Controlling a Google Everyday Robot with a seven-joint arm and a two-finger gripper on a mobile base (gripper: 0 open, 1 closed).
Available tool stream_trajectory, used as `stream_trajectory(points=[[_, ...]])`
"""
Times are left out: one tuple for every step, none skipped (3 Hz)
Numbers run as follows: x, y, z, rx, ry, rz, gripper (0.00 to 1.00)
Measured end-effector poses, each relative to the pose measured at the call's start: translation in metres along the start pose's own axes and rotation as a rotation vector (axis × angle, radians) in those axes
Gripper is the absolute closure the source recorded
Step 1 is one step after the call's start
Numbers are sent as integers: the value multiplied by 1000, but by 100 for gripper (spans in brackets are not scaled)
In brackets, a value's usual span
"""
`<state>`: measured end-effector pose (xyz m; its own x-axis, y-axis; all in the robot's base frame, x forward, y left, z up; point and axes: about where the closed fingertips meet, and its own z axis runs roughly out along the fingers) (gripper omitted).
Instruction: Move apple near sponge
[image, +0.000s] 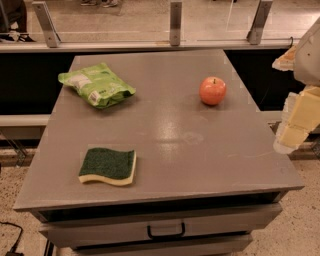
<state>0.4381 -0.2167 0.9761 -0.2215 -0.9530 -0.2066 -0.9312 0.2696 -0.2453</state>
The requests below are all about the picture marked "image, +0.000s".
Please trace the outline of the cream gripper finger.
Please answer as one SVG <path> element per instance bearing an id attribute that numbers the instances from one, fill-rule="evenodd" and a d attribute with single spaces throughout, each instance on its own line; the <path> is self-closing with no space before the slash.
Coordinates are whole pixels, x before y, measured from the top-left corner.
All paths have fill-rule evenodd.
<path id="1" fill-rule="evenodd" d="M 294 68 L 296 46 L 292 46 L 272 63 L 272 67 L 280 71 L 292 71 Z"/>
<path id="2" fill-rule="evenodd" d="M 280 154 L 297 150 L 308 135 L 320 125 L 320 88 L 306 86 L 301 92 L 290 92 L 282 110 L 273 147 Z"/>

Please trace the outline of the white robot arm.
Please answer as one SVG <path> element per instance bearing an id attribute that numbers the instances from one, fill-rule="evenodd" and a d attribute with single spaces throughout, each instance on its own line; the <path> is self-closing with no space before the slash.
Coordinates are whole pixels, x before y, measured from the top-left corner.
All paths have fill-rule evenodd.
<path id="1" fill-rule="evenodd" d="M 301 92 L 288 94 L 273 144 L 276 152 L 290 154 L 320 125 L 320 18 L 272 67 L 292 71 L 305 85 Z"/>

